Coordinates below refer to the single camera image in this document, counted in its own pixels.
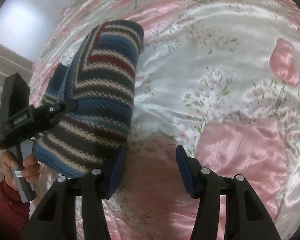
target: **metal screw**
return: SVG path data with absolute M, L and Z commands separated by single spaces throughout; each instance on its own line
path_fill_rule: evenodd
M 235 178 L 236 178 L 238 181 L 244 181 L 244 176 L 241 175 L 241 174 L 235 176 Z
M 210 169 L 208 169 L 208 168 L 202 168 L 201 169 L 201 173 L 203 173 L 205 175 L 208 175 L 210 173 Z
M 58 177 L 59 182 L 64 182 L 66 180 L 66 176 L 60 176 Z
M 101 173 L 101 170 L 100 169 L 94 169 L 94 170 L 91 171 L 91 173 L 93 175 L 99 175 Z

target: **red sleeve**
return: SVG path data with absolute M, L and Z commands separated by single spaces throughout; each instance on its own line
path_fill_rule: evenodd
M 18 240 L 29 221 L 29 202 L 22 203 L 19 192 L 0 182 L 0 228 L 11 240 Z

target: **red stripe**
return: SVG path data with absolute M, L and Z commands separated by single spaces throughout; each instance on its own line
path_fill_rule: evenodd
M 87 131 L 90 134 L 94 134 L 95 136 L 100 136 L 102 138 L 106 138 L 106 139 L 111 139 L 113 141 L 117 141 L 121 144 L 125 144 L 126 143 L 126 138 L 114 133 L 111 133 L 109 131 L 104 131 L 104 130 L 99 130 L 97 128 L 91 127 L 85 123 L 79 122 L 75 119 L 72 119 L 70 117 L 67 116 L 63 116 L 62 119 L 66 122 L 68 122 L 69 124 L 72 124 L 84 131 Z
M 95 39 L 94 39 L 94 42 L 93 42 L 94 45 L 96 45 L 96 44 L 99 43 L 99 39 L 100 39 L 101 32 L 102 32 L 102 30 L 105 29 L 106 25 L 108 25 L 108 24 L 109 24 L 109 22 L 105 22 L 103 25 L 101 25 L 101 27 L 100 27 L 100 29 L 99 29 L 99 32 L 98 32 L 97 36 L 96 36 Z
M 123 61 L 121 61 L 115 57 L 102 56 L 102 55 L 94 55 L 94 56 L 90 55 L 88 57 L 88 61 L 90 61 L 90 62 L 96 62 L 96 61 L 110 62 L 110 63 L 122 68 L 123 70 L 125 70 L 127 73 L 129 73 L 129 75 L 132 78 L 136 77 L 136 74 L 134 73 L 134 71 L 131 69 L 131 67 L 129 65 L 127 65 L 126 63 L 124 63 Z

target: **blue stripe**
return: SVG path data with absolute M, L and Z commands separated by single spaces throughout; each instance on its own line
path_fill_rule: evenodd
M 77 114 L 78 111 L 95 110 L 95 113 L 98 113 L 99 109 L 113 110 L 120 115 L 123 115 L 126 118 L 130 118 L 132 114 L 132 109 L 120 101 L 103 98 L 103 97 L 84 97 L 77 100 L 78 107 L 74 113 Z
M 127 137 L 129 134 L 129 130 L 130 130 L 129 127 L 124 128 L 122 127 L 122 125 L 118 125 L 107 120 L 101 120 L 98 117 L 87 117 L 87 116 L 77 115 L 74 113 L 68 113 L 67 116 L 72 119 L 78 120 L 80 122 L 89 122 L 95 125 L 103 125 L 108 129 L 119 131 L 125 137 Z
M 57 156 L 55 156 L 52 152 L 43 148 L 39 143 L 34 145 L 34 156 L 37 158 L 39 162 L 46 164 L 48 167 L 53 170 L 65 175 L 71 179 L 79 178 L 84 176 L 83 172 L 80 172 L 76 169 L 69 167 L 60 161 Z
M 94 49 L 107 49 L 119 52 L 124 57 L 128 58 L 134 66 L 137 65 L 139 51 L 133 46 L 131 41 L 121 36 L 103 34 L 99 39 L 99 43 L 94 45 Z

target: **gray handle grip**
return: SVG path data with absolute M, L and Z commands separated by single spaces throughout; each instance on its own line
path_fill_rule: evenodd
M 26 178 L 23 178 L 20 174 L 21 171 L 24 169 L 22 165 L 23 160 L 29 155 L 31 155 L 33 145 L 34 141 L 29 139 L 24 140 L 19 145 L 12 146 L 8 149 L 8 151 L 14 155 L 20 167 L 16 170 L 11 169 L 11 171 L 16 185 L 18 187 L 18 191 L 21 196 L 21 201 L 23 203 L 32 201 L 37 197 L 37 194 L 34 190 L 34 185 L 32 183 L 27 182 Z

